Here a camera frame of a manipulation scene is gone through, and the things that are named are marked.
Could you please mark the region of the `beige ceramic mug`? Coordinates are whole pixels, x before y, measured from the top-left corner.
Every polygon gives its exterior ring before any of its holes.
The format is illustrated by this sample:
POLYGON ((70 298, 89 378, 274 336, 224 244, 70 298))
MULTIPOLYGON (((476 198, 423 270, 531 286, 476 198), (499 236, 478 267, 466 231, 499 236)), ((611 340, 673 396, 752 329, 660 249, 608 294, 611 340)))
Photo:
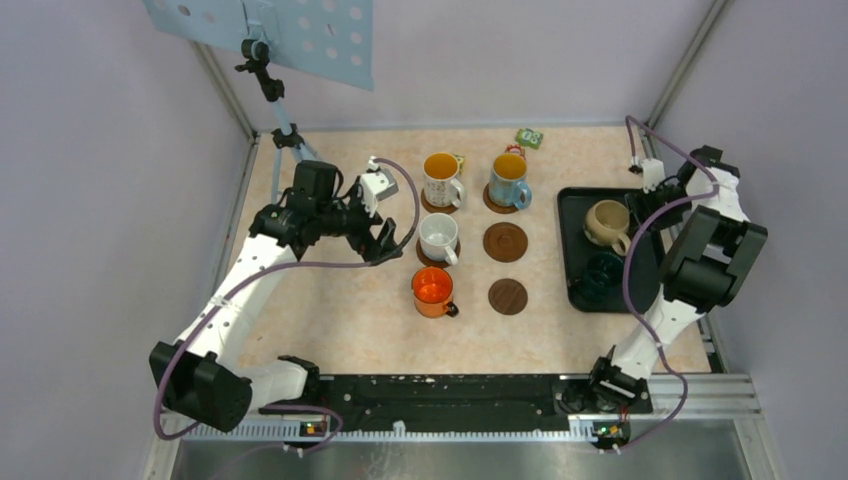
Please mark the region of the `beige ceramic mug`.
POLYGON ((586 239, 594 245, 611 248, 619 256, 626 256, 630 250, 629 230, 630 211, 615 200, 595 203, 584 217, 586 239))

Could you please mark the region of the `dark teal glass cup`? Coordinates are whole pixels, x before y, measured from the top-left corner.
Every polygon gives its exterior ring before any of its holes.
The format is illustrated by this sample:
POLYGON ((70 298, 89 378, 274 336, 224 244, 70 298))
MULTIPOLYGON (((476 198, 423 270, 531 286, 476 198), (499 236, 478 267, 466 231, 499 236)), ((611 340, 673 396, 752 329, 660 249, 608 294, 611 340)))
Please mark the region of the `dark teal glass cup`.
POLYGON ((581 294, 592 302, 604 301, 622 284, 624 260, 615 253, 602 252, 592 256, 579 280, 581 294))

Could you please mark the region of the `white ceramic mug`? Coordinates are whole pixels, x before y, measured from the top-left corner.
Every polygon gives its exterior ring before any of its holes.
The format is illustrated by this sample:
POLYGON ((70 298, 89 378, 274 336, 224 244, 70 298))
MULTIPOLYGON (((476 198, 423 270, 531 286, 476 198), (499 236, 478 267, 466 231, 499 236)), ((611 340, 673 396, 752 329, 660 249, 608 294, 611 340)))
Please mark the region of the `white ceramic mug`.
POLYGON ((431 213, 419 224, 419 244, 422 253, 433 261, 448 265, 458 263, 459 227, 448 214, 431 213))

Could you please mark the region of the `patterned white mug yellow inside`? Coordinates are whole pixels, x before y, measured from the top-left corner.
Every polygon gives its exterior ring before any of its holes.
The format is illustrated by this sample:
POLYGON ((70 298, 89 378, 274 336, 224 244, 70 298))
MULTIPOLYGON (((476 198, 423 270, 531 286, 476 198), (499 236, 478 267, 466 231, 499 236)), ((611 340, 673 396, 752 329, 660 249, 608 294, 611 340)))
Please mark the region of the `patterned white mug yellow inside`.
POLYGON ((453 154, 431 154, 424 162, 425 201, 434 206, 454 205, 461 208, 466 200, 466 189, 460 180, 453 154))

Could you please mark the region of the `brown ridged coaster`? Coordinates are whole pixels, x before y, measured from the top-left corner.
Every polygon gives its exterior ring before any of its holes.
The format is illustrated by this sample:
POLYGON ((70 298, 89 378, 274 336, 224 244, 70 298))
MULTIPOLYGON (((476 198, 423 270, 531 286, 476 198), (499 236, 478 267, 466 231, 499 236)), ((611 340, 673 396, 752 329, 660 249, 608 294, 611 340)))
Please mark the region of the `brown ridged coaster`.
POLYGON ((495 261, 512 263, 521 259, 527 251, 529 239, 525 231, 510 222, 498 222, 489 226, 483 235, 483 247, 495 261))
POLYGON ((445 207, 440 207, 440 206, 434 206, 427 201, 423 202, 423 207, 429 213, 444 213, 444 214, 447 214, 447 215, 451 215, 458 210, 458 207, 456 207, 454 205, 448 205, 448 206, 445 206, 445 207))
POLYGON ((416 243, 416 255, 419 261, 429 267, 447 269, 455 266, 459 263, 460 253, 460 243, 457 243, 455 248, 451 245, 445 247, 433 246, 429 243, 423 243, 421 240, 416 243))
POLYGON ((495 213, 498 213, 498 214, 512 214, 512 213, 516 213, 516 212, 518 212, 518 211, 519 211, 519 209, 518 209, 516 206, 514 206, 514 205, 511 205, 511 206, 502 206, 502 205, 499 205, 499 204, 495 203, 495 202, 494 202, 494 201, 490 198, 490 195, 489 195, 489 186, 488 186, 488 185, 486 185, 486 186, 484 187, 484 190, 483 190, 483 194, 482 194, 482 196, 483 196, 483 201, 484 201, 484 204, 486 205, 486 207, 487 207, 489 210, 491 210, 491 211, 493 211, 493 212, 495 212, 495 213))

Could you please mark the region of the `orange glass cup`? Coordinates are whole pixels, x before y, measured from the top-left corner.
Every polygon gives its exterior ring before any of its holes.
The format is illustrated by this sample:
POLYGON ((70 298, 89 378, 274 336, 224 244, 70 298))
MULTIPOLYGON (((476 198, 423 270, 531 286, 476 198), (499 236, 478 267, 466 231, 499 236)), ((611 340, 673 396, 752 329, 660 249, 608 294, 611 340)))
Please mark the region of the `orange glass cup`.
POLYGON ((455 318, 459 308, 454 303, 454 283, 449 273, 438 267, 423 267, 412 277, 414 305, 426 318, 448 316, 455 318))

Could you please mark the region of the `blue mug yellow inside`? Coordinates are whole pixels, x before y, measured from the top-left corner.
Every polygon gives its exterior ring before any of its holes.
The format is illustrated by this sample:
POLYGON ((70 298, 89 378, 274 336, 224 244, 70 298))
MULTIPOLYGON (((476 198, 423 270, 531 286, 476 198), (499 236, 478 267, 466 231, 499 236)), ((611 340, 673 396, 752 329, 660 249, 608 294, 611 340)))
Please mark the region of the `blue mug yellow inside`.
POLYGON ((490 198, 502 206, 516 206, 524 210, 531 205, 533 196, 526 177, 528 165, 518 155, 503 153, 493 163, 488 182, 490 198))

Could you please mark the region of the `brown ridged coaster front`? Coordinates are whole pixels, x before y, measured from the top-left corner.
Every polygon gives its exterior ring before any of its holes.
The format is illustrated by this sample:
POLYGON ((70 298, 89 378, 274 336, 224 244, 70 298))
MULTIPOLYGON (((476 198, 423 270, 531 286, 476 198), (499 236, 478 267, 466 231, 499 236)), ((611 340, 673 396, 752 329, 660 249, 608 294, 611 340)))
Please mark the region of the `brown ridged coaster front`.
POLYGON ((483 235, 483 247, 495 261, 512 263, 521 259, 527 251, 529 239, 525 231, 510 222, 498 222, 489 226, 483 235))

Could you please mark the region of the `dark walnut wood coaster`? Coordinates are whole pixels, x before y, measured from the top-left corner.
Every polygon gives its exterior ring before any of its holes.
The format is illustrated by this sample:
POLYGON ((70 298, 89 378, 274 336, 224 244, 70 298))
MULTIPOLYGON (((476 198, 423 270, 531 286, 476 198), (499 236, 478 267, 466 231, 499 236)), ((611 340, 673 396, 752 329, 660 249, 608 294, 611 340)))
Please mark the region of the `dark walnut wood coaster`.
POLYGON ((525 286, 518 280, 503 278, 495 281, 488 291, 488 301, 493 310, 502 315, 521 313, 529 300, 525 286))

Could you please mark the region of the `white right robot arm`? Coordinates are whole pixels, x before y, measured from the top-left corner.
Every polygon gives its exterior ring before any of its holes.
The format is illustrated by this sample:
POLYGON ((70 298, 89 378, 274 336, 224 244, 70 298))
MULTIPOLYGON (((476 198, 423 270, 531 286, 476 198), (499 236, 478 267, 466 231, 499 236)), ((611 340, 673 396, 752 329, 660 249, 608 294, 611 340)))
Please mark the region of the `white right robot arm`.
POLYGON ((639 326, 599 358, 586 385, 589 404, 620 412, 646 399, 647 381, 666 347, 690 324, 728 305, 759 257, 769 232, 744 213, 740 171, 721 149, 703 145, 663 180, 630 194, 640 231, 682 230, 659 266, 658 293, 639 326))

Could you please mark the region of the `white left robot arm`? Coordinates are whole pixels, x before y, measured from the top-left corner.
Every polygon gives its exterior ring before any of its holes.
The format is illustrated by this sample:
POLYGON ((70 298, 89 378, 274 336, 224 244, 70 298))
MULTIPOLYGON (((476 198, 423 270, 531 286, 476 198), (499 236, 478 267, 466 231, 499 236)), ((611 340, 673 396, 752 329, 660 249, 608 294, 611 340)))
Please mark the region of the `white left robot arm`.
POLYGON ((297 413, 319 404, 316 367, 292 356, 241 369, 238 357, 284 275, 306 268, 365 269, 399 258, 411 237, 394 238, 396 222, 378 212, 397 193, 398 163, 369 159, 346 194, 330 163, 303 160, 280 200, 254 217, 236 262, 200 314, 177 339, 159 342, 149 364, 156 383, 153 426, 164 440, 161 417, 170 411, 230 432, 253 410, 285 402, 297 413))

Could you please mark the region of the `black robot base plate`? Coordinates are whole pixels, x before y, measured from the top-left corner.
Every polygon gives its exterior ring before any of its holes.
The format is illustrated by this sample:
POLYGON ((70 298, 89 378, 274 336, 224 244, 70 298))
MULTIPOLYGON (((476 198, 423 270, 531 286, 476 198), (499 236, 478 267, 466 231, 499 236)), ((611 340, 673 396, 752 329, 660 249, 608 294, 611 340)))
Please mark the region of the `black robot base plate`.
POLYGON ((604 399, 585 374, 323 375, 297 404, 327 408, 344 432, 382 432, 398 421, 413 433, 564 431, 578 414, 648 414, 641 383, 628 405, 604 399))

